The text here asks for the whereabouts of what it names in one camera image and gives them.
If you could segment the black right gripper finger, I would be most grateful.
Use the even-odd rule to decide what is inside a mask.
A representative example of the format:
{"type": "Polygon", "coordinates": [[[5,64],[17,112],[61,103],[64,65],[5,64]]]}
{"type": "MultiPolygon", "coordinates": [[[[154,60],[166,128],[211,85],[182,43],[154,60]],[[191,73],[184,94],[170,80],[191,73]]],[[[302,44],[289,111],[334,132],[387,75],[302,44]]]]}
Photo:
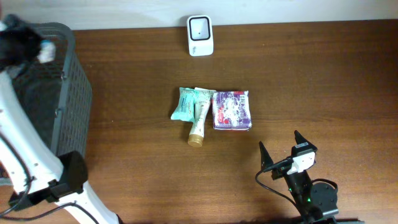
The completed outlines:
{"type": "Polygon", "coordinates": [[[307,146],[310,143],[297,131],[294,131],[296,146],[307,146]]]}
{"type": "Polygon", "coordinates": [[[274,162],[262,141],[259,141],[259,149],[261,153],[261,170],[263,171],[272,170],[274,162]]]}

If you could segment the purple tissue pack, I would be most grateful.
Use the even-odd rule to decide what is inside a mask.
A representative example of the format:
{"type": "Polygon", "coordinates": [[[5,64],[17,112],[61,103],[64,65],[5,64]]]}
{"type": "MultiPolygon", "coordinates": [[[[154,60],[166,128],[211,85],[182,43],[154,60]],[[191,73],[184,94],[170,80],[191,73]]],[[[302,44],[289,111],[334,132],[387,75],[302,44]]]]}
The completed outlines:
{"type": "Polygon", "coordinates": [[[214,129],[248,131],[252,128],[248,91],[216,91],[212,104],[214,129]]]}

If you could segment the white Pantene tube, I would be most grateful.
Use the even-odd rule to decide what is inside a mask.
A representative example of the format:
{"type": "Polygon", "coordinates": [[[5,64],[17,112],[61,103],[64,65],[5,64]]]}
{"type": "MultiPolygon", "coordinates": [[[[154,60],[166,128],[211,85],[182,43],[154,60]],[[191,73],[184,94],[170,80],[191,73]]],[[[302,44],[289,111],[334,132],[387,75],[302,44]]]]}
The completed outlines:
{"type": "Polygon", "coordinates": [[[188,144],[192,147],[202,147],[205,135],[205,120],[211,106],[215,90],[195,87],[197,98],[195,100],[195,115],[193,126],[188,137],[188,144]]]}

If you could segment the mint green wipes pack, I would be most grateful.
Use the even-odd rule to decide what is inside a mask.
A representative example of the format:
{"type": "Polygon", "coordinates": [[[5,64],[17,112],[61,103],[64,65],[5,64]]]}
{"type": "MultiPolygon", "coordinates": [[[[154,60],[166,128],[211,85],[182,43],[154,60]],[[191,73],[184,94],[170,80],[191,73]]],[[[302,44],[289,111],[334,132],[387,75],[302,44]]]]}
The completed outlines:
{"type": "Polygon", "coordinates": [[[172,113],[171,120],[181,120],[185,122],[194,122],[194,107],[196,100],[196,91],[191,88],[179,88],[178,105],[172,113]]]}

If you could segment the small teal tissue pack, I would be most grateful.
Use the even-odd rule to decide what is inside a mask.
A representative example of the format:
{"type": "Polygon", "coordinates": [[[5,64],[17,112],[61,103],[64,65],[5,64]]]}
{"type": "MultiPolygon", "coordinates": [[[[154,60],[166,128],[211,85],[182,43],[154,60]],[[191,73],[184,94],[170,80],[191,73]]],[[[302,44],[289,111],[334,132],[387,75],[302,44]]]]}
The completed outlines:
{"type": "Polygon", "coordinates": [[[40,52],[37,59],[40,63],[48,63],[55,60],[56,46],[49,40],[43,40],[40,43],[40,52]]]}

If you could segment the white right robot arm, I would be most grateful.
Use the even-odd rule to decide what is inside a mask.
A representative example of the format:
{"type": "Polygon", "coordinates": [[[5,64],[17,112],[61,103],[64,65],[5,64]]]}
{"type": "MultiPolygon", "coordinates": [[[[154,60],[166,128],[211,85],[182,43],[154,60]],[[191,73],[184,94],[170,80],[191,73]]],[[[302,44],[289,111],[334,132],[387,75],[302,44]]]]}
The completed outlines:
{"type": "Polygon", "coordinates": [[[317,147],[294,131],[295,142],[291,155],[279,162],[273,162],[265,145],[259,142],[261,169],[255,175],[256,182],[265,189],[287,199],[298,210],[299,223],[336,223],[338,214],[338,185],[327,179],[311,179],[307,170],[315,165],[317,147]],[[266,172],[271,173],[273,180],[283,178],[292,196],[288,196],[266,186],[258,177],[266,172]]]}

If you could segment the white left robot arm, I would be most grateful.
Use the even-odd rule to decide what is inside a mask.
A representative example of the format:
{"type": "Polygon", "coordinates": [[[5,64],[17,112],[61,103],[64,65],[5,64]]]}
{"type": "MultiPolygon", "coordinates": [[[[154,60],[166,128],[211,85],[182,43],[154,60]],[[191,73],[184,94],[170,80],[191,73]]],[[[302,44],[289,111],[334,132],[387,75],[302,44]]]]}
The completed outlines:
{"type": "Polygon", "coordinates": [[[88,181],[92,89],[64,24],[1,20],[1,164],[11,212],[54,203],[80,223],[120,223],[88,181]]]}

